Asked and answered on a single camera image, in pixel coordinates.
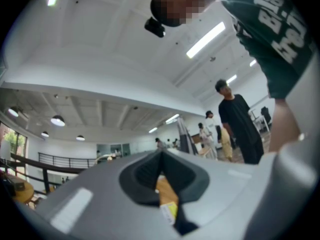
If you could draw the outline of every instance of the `black railing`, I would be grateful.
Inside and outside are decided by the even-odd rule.
[[[20,175],[23,175],[29,179],[43,182],[45,192],[37,191],[37,190],[34,191],[35,193],[42,194],[42,195],[47,195],[50,193],[50,185],[54,186],[54,187],[58,187],[61,185],[59,183],[49,181],[48,171],[55,171],[55,172],[67,173],[67,174],[79,174],[87,168],[87,167],[86,168],[70,168],[70,167],[62,167],[62,166],[55,166],[55,165],[51,165],[51,164],[45,164],[45,163],[31,160],[31,159],[28,159],[28,158],[25,158],[23,156],[16,155],[13,153],[11,153],[11,158],[18,160],[19,162],[5,160],[5,159],[0,158],[0,167],[4,168],[6,173],[8,173],[8,169],[11,169],[14,171],[15,175],[20,174]],[[27,174],[22,173],[17,170],[17,167],[26,168],[26,165],[30,165],[30,166],[42,169],[43,178],[33,177],[33,176],[27,175]]]
[[[95,165],[94,159],[54,156],[40,152],[38,153],[38,155],[40,163],[57,167],[87,169]]]

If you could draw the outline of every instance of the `person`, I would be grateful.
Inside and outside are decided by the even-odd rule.
[[[249,115],[249,106],[240,94],[232,94],[226,80],[220,79],[215,89],[224,99],[219,104],[219,115],[224,128],[235,136],[246,164],[258,164],[264,154],[260,134]]]
[[[211,155],[212,159],[218,160],[218,153],[216,150],[214,138],[212,137],[212,132],[208,130],[207,127],[204,127],[204,125],[200,122],[198,124],[199,126],[199,137],[202,140],[202,143],[205,148],[210,148],[211,149]]]
[[[166,148],[167,148],[167,149],[171,149],[173,146],[172,146],[172,144],[170,143],[170,139],[168,138],[166,141],[167,141]]]
[[[206,122],[208,122],[207,119],[211,119],[214,122],[214,123],[211,122],[211,124],[208,125],[208,127],[215,128],[217,132],[217,141],[222,145],[222,151],[223,151],[224,157],[228,159],[230,162],[232,162],[233,149],[231,146],[231,139],[228,131],[222,125],[219,125],[218,123],[216,123],[216,121],[214,121],[214,114],[211,112],[211,110],[208,110],[205,113],[205,119],[206,119]]]
[[[116,157],[121,157],[121,151],[119,151],[118,148],[115,150],[115,156]]]
[[[176,145],[176,148],[180,150],[180,140],[177,138],[175,139],[175,145]]]
[[[155,138],[155,142],[156,142],[156,148],[157,149],[166,148],[165,144],[159,138]]]
[[[291,0],[152,0],[157,21],[177,27],[221,1],[231,14],[240,43],[261,66],[275,99],[269,151],[298,138],[300,130],[286,97],[317,50]]]

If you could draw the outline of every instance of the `black t-shirt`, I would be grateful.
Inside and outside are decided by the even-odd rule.
[[[233,100],[224,99],[219,105],[222,123],[228,123],[240,143],[254,144],[260,135],[252,122],[248,111],[249,106],[240,95],[234,95]]]

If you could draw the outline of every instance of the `yellow pants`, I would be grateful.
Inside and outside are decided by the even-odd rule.
[[[223,127],[221,127],[221,145],[222,145],[222,151],[224,153],[225,158],[231,159],[232,147],[230,142],[230,136],[227,130]]]

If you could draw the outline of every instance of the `green t-shirt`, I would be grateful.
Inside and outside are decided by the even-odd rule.
[[[284,99],[316,45],[291,0],[222,0],[240,43],[260,64],[272,98]]]

